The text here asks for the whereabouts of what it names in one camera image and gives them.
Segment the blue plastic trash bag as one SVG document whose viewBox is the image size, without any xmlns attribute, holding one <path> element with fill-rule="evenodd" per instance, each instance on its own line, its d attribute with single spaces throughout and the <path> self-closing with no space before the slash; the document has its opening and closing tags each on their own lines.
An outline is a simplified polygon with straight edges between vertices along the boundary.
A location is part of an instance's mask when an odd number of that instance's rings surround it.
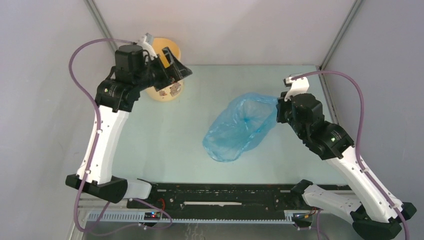
<svg viewBox="0 0 424 240">
<path fill-rule="evenodd" d="M 277 97 L 255 92 L 234 98 L 202 140 L 208 156 L 228 163 L 256 148 L 277 124 L 277 103 Z"/>
</svg>

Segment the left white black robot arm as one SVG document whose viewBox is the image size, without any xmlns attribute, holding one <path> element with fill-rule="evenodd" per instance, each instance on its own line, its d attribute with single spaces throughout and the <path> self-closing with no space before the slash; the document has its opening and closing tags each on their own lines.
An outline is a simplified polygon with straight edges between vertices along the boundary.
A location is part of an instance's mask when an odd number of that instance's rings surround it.
<svg viewBox="0 0 424 240">
<path fill-rule="evenodd" d="M 145 208 L 156 206 L 158 194 L 151 190 L 150 182 L 112 174 L 115 151 L 141 91 L 160 91 L 192 73 L 167 46 L 158 54 L 136 44 L 120 46 L 115 51 L 115 65 L 96 90 L 93 131 L 85 157 L 77 172 L 66 177 L 65 184 L 111 203 L 138 198 Z"/>
</svg>

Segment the yellow capybara trash bin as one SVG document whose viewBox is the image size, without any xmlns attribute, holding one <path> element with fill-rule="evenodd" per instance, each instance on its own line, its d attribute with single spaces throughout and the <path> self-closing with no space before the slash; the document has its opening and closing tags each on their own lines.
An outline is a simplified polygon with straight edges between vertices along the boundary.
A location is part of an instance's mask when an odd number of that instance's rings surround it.
<svg viewBox="0 0 424 240">
<path fill-rule="evenodd" d="M 177 60 L 181 60 L 181 50 L 179 46 L 171 39 L 164 37 L 155 37 L 152 43 L 152 47 L 156 54 L 159 54 L 160 60 L 164 67 L 168 67 L 168 63 L 162 49 L 168 47 L 171 53 L 176 57 Z M 176 99 L 184 89 L 184 81 L 180 80 L 172 85 L 169 85 L 159 91 L 156 91 L 154 87 L 147 88 L 146 94 L 153 100 L 158 102 L 169 102 Z"/>
</svg>

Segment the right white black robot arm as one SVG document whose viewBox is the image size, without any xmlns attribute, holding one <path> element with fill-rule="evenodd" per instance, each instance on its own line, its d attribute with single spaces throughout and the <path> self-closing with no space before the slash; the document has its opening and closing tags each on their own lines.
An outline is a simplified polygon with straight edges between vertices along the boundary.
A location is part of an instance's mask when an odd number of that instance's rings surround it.
<svg viewBox="0 0 424 240">
<path fill-rule="evenodd" d="M 325 210 L 352 225 L 364 240 L 392 240 L 401 223 L 416 213 L 410 202 L 391 194 L 356 156 L 353 139 L 338 124 L 325 120 L 323 105 L 310 93 L 289 96 L 282 92 L 276 105 L 278 123 L 288 124 L 302 143 L 345 179 L 355 198 L 325 190 L 303 179 L 291 189 L 291 204 Z"/>
</svg>

